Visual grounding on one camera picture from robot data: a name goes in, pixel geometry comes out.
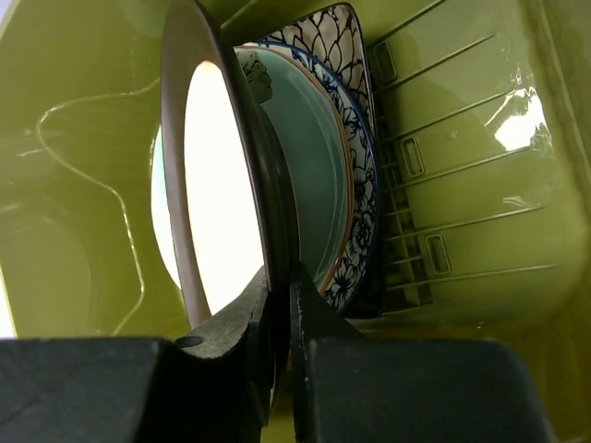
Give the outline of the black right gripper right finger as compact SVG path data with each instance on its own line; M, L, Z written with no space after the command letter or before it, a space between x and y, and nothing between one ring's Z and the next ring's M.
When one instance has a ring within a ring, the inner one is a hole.
M490 340L366 338L290 281L295 437L300 442L550 442L524 362Z

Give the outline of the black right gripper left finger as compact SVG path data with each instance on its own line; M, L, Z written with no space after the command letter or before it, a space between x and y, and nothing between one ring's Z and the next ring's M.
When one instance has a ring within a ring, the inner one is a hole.
M5 442L257 442L272 385L270 295L259 271L175 341L4 340Z

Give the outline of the blue white patterned plate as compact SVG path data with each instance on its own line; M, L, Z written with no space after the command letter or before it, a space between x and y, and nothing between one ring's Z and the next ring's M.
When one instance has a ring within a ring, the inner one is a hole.
M344 256L324 292L327 303L343 311L361 290L379 231L377 155L368 121L344 81L317 57L287 43L263 42L261 46L287 56L311 74L328 93L344 124L352 161L353 219Z

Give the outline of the brown rimmed cream plate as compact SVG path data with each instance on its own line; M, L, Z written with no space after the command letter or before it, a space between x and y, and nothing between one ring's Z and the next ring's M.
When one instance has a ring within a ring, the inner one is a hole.
M271 293L299 258L283 150L235 50L197 1L174 1L161 56L163 166L175 261L197 326L261 275Z

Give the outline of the mint green flower plate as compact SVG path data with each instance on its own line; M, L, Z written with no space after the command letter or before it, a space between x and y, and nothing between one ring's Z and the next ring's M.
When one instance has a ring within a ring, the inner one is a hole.
M300 258L324 292L336 275L353 218L351 154L341 116L315 75L289 55L257 45L237 46L235 54L283 149Z

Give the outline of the black square floral plate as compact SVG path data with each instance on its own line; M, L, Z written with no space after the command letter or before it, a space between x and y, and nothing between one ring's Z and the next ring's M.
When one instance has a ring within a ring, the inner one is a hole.
M339 3L327 6L254 41L257 46L263 42L293 45L331 68L353 93L354 100L367 118L374 144L375 113L369 97L368 63L361 26L351 5Z

